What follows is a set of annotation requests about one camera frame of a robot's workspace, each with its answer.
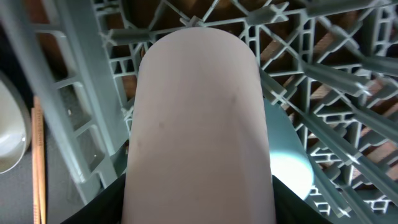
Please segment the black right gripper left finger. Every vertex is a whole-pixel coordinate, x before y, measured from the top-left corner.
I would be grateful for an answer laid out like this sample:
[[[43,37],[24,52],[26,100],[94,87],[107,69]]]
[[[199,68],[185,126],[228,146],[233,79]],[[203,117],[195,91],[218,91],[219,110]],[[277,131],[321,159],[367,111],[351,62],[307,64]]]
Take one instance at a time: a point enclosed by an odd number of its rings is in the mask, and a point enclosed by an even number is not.
[[[62,224],[121,223],[125,183],[126,175],[123,174]]]

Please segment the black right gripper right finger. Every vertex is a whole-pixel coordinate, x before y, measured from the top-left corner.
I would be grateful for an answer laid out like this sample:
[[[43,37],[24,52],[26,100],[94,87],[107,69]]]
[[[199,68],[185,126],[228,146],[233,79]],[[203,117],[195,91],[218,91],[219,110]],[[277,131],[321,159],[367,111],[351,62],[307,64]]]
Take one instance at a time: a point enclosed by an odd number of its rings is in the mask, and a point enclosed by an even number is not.
[[[274,175],[272,186],[277,224],[332,224]]]

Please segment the light blue cup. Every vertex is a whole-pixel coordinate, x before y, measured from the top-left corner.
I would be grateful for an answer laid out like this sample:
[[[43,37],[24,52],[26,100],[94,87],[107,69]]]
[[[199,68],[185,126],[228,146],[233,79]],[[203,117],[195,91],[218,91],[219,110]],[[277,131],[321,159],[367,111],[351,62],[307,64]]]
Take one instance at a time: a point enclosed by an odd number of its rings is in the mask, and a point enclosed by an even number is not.
[[[264,99],[271,173],[305,200],[314,184],[314,171],[286,112]]]

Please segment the wooden chopstick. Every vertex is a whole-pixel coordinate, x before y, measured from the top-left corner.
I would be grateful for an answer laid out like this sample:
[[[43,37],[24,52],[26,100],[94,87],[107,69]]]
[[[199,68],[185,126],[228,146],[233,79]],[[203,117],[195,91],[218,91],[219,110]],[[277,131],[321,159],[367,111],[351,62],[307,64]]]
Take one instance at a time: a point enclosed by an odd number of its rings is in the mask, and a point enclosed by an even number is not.
[[[36,123],[35,123],[35,108],[31,109],[32,115],[32,188],[33,188],[33,214],[34,224],[41,224],[40,219],[40,201],[39,201],[39,183],[37,174],[37,159],[36,159]]]
[[[40,219],[41,224],[47,222],[47,200],[46,200],[46,174],[45,174],[45,147],[44,147],[44,118],[43,110],[38,96],[34,96],[35,123],[36,123],[36,159],[39,183]]]

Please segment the pink cup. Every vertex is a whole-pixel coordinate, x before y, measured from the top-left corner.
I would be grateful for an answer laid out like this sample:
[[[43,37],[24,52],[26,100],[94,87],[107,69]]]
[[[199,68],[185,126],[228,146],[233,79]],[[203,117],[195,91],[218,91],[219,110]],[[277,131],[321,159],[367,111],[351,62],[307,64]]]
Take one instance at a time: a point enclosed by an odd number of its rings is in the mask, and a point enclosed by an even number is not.
[[[158,40],[139,67],[123,223],[275,223],[259,67],[214,28]]]

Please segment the grey round plate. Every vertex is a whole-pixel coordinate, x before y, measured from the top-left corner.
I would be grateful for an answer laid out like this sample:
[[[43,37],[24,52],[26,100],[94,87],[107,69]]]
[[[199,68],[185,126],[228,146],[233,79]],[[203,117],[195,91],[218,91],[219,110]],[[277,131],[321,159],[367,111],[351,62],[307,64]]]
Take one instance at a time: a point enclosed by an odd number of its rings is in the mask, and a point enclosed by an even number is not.
[[[32,138],[30,113],[18,89],[1,73],[1,173],[13,169]]]

